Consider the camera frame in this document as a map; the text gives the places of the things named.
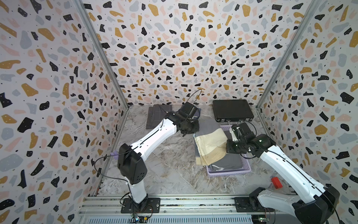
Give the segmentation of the plain grey pillowcase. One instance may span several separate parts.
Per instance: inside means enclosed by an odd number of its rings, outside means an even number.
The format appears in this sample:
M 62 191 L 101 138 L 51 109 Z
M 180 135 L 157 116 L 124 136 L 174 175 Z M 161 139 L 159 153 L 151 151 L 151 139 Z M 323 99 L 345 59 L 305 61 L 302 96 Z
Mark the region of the plain grey pillowcase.
M 243 168 L 240 154 L 226 154 L 222 159 L 208 166 L 210 172 L 233 171 Z

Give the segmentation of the lilac plastic basket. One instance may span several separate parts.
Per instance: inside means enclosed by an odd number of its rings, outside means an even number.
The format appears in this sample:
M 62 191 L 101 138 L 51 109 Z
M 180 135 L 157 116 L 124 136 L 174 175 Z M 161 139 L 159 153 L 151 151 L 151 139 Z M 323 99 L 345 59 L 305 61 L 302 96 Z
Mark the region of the lilac plastic basket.
M 210 125 L 203 129 L 206 134 L 202 143 L 205 146 L 202 159 L 208 166 L 210 176 L 243 175 L 251 172 L 248 160 L 240 154 L 227 153 L 227 141 L 236 140 L 230 126 L 222 129 L 219 125 Z

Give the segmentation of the grey checked pillowcase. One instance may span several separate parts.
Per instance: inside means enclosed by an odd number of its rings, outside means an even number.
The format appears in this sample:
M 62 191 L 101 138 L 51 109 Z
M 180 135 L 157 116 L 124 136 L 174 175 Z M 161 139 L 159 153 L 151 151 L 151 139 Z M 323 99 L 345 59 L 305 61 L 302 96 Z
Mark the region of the grey checked pillowcase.
M 154 129 L 165 117 L 167 112 L 172 110 L 172 105 L 159 105 L 150 106 L 148 109 L 148 116 L 146 122 L 146 129 Z

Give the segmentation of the beige grey pillowcase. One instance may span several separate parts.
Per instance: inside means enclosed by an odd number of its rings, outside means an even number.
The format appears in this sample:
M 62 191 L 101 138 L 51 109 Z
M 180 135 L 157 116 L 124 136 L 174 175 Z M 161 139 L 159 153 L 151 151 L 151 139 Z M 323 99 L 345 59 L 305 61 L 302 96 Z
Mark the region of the beige grey pillowcase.
M 221 128 L 203 135 L 196 133 L 194 140 L 199 152 L 199 157 L 196 157 L 195 160 L 199 166 L 211 165 L 227 154 L 228 138 Z

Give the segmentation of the blue pillowcase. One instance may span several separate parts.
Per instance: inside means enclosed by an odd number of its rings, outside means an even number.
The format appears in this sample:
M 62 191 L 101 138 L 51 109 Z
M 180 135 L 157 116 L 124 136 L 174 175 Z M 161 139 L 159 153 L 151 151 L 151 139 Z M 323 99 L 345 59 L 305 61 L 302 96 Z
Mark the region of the blue pillowcase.
M 195 116 L 200 117 L 200 115 L 201 115 L 201 109 L 197 107 L 197 111 L 195 113 Z

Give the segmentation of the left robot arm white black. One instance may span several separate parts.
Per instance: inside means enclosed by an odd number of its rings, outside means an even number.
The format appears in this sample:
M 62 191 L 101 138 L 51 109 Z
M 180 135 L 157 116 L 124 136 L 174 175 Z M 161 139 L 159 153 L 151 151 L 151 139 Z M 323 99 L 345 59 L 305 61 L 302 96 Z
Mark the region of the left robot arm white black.
M 134 204 L 141 205 L 148 199 L 144 177 L 147 174 L 145 161 L 149 155 L 177 132 L 183 136 L 198 132 L 199 117 L 199 109 L 186 102 L 178 111 L 165 112 L 163 120 L 142 139 L 119 148 L 117 167 L 127 181 Z

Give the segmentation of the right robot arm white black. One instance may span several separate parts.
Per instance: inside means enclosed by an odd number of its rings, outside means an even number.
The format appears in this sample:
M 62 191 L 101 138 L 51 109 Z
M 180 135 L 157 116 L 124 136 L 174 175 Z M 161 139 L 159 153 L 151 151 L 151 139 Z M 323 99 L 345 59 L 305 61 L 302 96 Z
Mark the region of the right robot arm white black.
M 269 208 L 296 217 L 302 224 L 324 224 L 337 214 L 340 193 L 333 186 L 325 187 L 296 165 L 266 134 L 255 134 L 246 123 L 233 125 L 232 138 L 227 141 L 227 153 L 251 153 L 271 166 L 296 192 L 295 195 L 276 193 L 262 187 L 249 195 L 252 210 Z

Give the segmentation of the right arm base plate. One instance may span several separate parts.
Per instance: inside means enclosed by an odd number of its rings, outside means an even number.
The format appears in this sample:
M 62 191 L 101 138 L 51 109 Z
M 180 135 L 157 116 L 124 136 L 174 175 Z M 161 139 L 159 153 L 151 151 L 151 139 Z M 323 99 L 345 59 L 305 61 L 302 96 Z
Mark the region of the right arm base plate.
M 274 212 L 274 209 L 262 207 L 253 197 L 235 197 L 234 205 L 236 212 Z

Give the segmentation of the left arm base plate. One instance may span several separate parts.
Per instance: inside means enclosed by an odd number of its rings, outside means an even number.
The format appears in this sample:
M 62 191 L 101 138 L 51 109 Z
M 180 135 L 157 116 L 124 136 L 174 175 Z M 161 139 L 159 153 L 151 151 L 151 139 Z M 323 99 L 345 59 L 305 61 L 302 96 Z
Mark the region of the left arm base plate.
M 147 197 L 142 202 L 136 203 L 130 197 L 122 203 L 121 213 L 159 213 L 161 199 L 159 197 Z

